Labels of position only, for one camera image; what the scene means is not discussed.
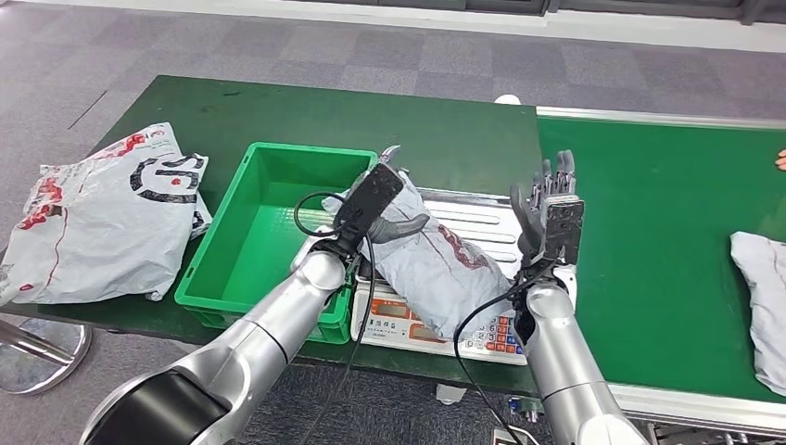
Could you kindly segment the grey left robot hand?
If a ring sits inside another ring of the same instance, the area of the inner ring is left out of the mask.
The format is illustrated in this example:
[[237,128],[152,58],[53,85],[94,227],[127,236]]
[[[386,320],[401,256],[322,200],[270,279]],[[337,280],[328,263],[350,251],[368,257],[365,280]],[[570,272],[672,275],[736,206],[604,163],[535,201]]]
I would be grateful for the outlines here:
[[[413,204],[417,210],[422,210],[425,206],[423,205],[417,188],[410,180],[408,173],[404,169],[398,169],[398,175],[402,178],[404,189],[397,196],[400,203],[395,204],[394,209],[397,210],[399,206],[410,203]],[[428,220],[429,216],[425,213],[418,213],[416,216],[412,217],[404,216],[401,221],[390,221],[385,217],[380,217],[372,224],[366,237],[362,240],[363,243],[366,243],[367,238],[370,238],[372,243],[385,244],[406,236],[415,235],[424,229]]]

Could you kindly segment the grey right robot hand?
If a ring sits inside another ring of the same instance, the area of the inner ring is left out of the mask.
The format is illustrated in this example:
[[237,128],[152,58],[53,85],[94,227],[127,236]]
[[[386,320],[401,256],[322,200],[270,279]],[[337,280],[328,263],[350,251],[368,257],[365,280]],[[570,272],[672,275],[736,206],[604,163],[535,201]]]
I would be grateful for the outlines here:
[[509,196],[522,229],[517,241],[522,265],[533,266],[541,260],[577,265],[585,201],[576,193],[573,153],[559,151],[555,169],[545,159],[531,186],[514,184]]

